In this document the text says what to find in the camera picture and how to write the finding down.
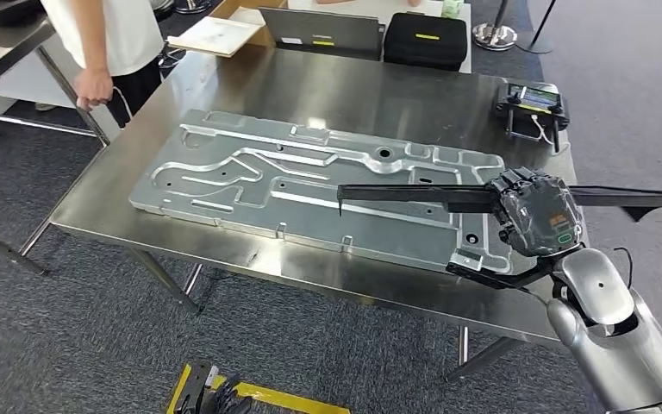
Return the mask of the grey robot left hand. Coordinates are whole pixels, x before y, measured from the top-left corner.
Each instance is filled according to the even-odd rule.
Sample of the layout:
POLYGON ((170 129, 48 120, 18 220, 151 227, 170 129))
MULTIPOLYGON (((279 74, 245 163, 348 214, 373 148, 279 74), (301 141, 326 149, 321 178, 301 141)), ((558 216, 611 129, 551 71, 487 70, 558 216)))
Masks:
POLYGON ((172 399, 169 414, 245 414, 253 408, 253 398, 242 397, 238 374, 220 379, 219 368, 207 362, 184 365, 172 399))

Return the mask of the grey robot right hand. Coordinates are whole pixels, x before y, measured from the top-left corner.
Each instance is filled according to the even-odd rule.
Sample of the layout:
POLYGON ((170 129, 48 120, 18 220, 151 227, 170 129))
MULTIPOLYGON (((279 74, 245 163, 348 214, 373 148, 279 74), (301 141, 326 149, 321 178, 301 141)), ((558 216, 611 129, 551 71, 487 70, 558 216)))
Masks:
POLYGON ((488 181, 499 237, 518 254, 543 257, 582 244, 583 218, 564 181, 526 167, 510 168, 488 181))

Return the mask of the person's hand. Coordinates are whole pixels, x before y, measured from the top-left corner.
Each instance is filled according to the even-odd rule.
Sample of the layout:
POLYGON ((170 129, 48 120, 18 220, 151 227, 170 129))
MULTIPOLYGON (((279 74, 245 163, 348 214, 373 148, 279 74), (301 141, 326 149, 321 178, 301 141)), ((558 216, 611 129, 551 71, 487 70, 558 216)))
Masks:
POLYGON ((87 68, 75 78, 74 88, 77 107, 91 111, 112 98, 113 81, 106 68, 87 68))

